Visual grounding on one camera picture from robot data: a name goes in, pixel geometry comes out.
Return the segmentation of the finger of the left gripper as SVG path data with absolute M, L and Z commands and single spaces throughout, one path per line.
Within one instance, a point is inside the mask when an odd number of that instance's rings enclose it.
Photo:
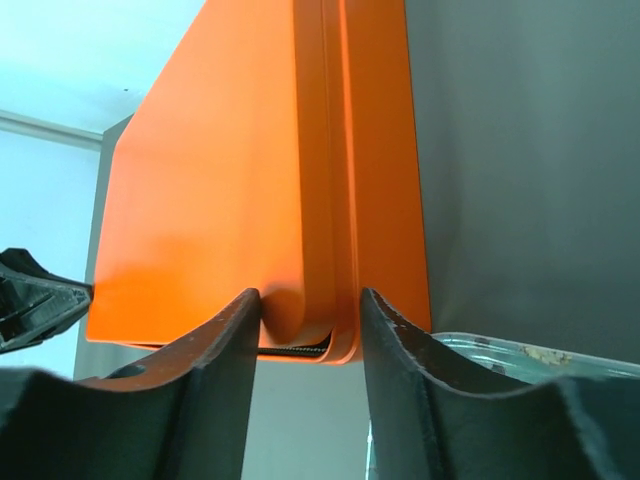
M 1 252 L 1 352 L 31 348 L 66 332 L 89 310 L 93 286 L 53 275 L 26 249 Z

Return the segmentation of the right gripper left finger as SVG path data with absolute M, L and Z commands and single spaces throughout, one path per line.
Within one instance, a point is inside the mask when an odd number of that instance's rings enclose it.
M 105 378 L 1 373 L 5 479 L 237 479 L 258 353 L 247 289 L 200 327 Z

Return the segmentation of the orange compartment box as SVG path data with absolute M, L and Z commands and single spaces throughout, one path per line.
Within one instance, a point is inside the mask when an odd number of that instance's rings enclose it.
M 323 4 L 336 320 L 324 364 L 361 358 L 359 298 L 431 325 L 405 4 Z

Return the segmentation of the orange box lid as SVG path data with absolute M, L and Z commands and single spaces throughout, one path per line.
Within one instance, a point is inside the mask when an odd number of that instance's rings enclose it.
M 113 155 L 87 338 L 156 347 L 248 288 L 261 343 L 335 324 L 324 9 L 208 1 Z

